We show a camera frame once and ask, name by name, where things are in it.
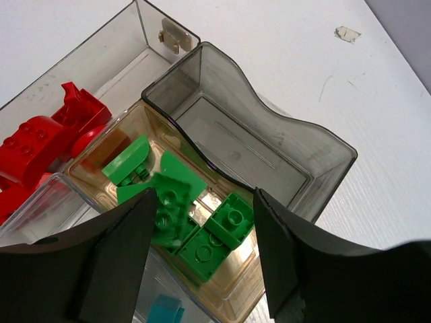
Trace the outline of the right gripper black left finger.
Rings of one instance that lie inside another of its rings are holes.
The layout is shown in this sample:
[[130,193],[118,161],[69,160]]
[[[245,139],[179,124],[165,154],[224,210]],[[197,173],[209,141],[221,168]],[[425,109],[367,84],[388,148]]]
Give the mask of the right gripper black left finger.
[[2,247],[1,321],[132,321],[157,207],[148,188],[71,229]]

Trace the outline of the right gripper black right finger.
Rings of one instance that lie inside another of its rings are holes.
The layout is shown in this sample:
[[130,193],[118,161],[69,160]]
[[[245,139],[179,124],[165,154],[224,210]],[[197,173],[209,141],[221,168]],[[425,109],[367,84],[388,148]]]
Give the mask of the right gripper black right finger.
[[429,322],[430,242],[387,250],[337,237],[253,195],[270,317],[276,322]]

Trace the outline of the long cyan lego brick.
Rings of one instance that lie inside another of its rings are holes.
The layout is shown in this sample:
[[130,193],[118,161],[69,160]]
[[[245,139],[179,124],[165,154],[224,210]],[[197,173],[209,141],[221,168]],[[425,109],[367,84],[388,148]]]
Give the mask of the long cyan lego brick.
[[184,312],[180,299],[160,294],[150,308],[147,323],[181,323]]

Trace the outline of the green lego brick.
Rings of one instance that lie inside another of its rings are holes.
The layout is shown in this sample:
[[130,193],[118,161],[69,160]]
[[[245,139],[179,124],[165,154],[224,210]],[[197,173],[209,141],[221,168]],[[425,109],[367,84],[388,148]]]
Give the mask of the green lego brick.
[[145,165],[150,150],[148,138],[142,135],[105,166],[102,173],[118,187],[132,185],[135,180],[145,181],[150,176]]
[[205,222],[204,228],[234,250],[243,243],[254,226],[253,208],[231,192]]
[[161,156],[160,170],[165,176],[189,184],[191,186],[190,196],[193,200],[196,200],[207,188],[207,184],[194,171],[169,151],[165,151]]
[[153,175],[151,184],[158,197],[152,244],[175,255],[200,228],[189,216],[191,185],[161,173]]
[[155,188],[155,184],[152,181],[142,182],[138,184],[132,184],[130,186],[122,186],[117,188],[117,203],[118,205],[129,200],[131,197],[144,191],[146,188]]
[[231,249],[208,229],[201,227],[178,251],[176,257],[201,281],[209,281]]

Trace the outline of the red lego brick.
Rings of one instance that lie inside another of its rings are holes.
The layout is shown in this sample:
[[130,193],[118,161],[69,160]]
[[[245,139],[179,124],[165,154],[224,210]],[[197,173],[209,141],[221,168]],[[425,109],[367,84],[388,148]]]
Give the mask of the red lego brick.
[[73,128],[79,136],[106,124],[112,117],[105,104],[73,82],[61,85],[65,91],[63,105],[51,116],[64,127]]
[[1,221],[2,225],[28,197],[34,193],[43,183],[45,183],[53,174],[45,172],[37,184],[32,188],[24,188],[19,184],[1,177]]
[[24,188],[32,188],[74,136],[74,129],[64,127],[50,117],[32,117],[4,139],[1,175]]

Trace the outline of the red rounded lego piece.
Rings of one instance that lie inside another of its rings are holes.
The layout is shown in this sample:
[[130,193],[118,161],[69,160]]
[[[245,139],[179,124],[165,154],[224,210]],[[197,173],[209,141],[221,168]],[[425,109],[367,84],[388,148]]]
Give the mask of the red rounded lego piece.
[[78,138],[71,148],[71,157],[76,158],[105,128],[105,124],[100,125]]

